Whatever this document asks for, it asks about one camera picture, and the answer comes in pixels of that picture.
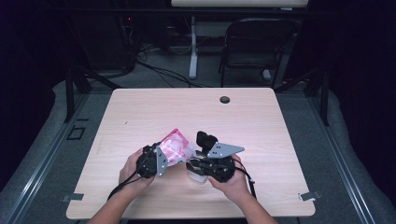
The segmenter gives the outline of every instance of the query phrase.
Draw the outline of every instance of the office chair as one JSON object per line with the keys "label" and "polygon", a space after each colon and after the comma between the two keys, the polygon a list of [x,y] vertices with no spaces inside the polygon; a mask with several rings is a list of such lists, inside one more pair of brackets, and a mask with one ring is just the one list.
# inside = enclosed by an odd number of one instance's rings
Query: office chair
{"label": "office chair", "polygon": [[271,78],[274,88],[285,45],[298,33],[299,23],[294,20],[245,18],[233,22],[225,34],[219,73],[224,85],[225,70],[275,70]]}

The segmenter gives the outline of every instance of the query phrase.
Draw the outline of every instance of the black backdrop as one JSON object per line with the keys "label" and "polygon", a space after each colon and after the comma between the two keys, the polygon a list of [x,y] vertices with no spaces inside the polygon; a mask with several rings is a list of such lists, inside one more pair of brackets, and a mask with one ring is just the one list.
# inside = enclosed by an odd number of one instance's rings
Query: black backdrop
{"label": "black backdrop", "polygon": [[[339,98],[351,145],[396,206],[396,3],[311,2],[311,10],[342,8],[346,16],[305,21],[285,77],[331,62],[331,90]],[[327,61],[329,54],[334,57]]]}

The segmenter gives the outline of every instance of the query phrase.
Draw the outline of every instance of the metal clip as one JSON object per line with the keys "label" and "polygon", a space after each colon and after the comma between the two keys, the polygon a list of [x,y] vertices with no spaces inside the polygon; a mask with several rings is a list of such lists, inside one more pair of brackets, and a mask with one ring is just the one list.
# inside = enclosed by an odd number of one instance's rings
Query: metal clip
{"label": "metal clip", "polygon": [[316,199],[321,198],[321,194],[320,194],[320,192],[317,190],[317,191],[314,191],[314,192],[307,192],[307,193],[305,193],[305,194],[299,193],[299,194],[298,194],[298,197],[299,197],[299,199],[301,199],[301,200],[303,200],[303,201],[308,201],[308,200],[314,201],[314,200],[316,200]]}

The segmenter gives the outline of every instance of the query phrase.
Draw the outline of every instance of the table surface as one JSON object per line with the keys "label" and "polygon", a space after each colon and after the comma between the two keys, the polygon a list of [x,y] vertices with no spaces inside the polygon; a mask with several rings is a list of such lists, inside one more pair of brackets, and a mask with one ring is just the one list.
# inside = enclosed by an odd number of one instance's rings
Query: table surface
{"label": "table surface", "polygon": [[[227,96],[230,103],[219,98]],[[106,112],[67,216],[92,217],[118,184],[119,171],[128,156],[145,145],[161,141],[178,128],[196,149],[198,131],[221,143],[244,147],[238,153],[255,180],[258,201],[274,217],[304,217],[315,213],[311,201],[299,199],[308,192],[300,163],[280,111],[269,88],[119,89]],[[243,217],[239,208],[207,181],[187,176],[184,163],[156,177],[123,214],[125,218]]]}
{"label": "table surface", "polygon": [[172,0],[173,7],[306,7],[308,0]]}

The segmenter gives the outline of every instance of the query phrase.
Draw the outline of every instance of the person's right hand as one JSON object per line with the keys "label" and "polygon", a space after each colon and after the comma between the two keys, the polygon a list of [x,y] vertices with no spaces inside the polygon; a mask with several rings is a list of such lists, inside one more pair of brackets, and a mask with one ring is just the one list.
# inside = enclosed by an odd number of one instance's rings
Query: person's right hand
{"label": "person's right hand", "polygon": [[[235,154],[232,155],[232,158],[235,160],[235,166],[238,168],[242,168],[241,163],[237,162],[241,161],[241,158],[239,158]],[[228,199],[236,204],[241,203],[241,200],[246,197],[251,197],[251,194],[248,191],[248,184],[245,178],[245,174],[240,171],[235,170],[233,177],[225,183],[220,183],[212,176],[209,176],[208,179],[210,184],[212,184],[213,188],[222,191]]]}

